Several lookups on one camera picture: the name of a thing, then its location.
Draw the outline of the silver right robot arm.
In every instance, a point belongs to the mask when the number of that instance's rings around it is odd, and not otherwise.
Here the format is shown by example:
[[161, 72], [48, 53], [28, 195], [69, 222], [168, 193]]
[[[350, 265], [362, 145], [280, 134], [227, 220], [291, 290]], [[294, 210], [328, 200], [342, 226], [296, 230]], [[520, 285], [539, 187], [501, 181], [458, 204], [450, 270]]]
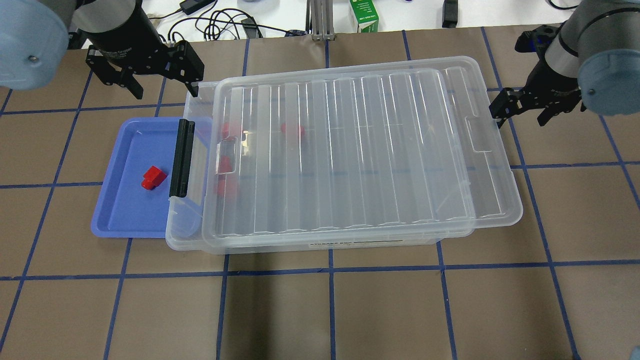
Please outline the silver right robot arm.
[[583, 0], [562, 25], [519, 35], [514, 49], [537, 64], [521, 89], [503, 88], [489, 105], [496, 125], [531, 110], [545, 126], [574, 109], [599, 116], [640, 110], [640, 5], [637, 0]]

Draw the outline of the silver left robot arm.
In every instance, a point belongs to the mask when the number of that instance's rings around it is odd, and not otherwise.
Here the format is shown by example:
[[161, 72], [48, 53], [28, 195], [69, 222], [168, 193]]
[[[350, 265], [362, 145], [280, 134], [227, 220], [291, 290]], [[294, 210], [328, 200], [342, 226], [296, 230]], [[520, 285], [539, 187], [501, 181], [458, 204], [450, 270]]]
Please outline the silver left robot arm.
[[140, 0], [3, 0], [0, 84], [14, 91], [49, 84], [68, 49], [71, 26], [90, 41], [86, 64], [104, 85], [141, 100], [137, 76], [160, 75], [199, 95], [204, 63], [188, 41], [166, 44]]

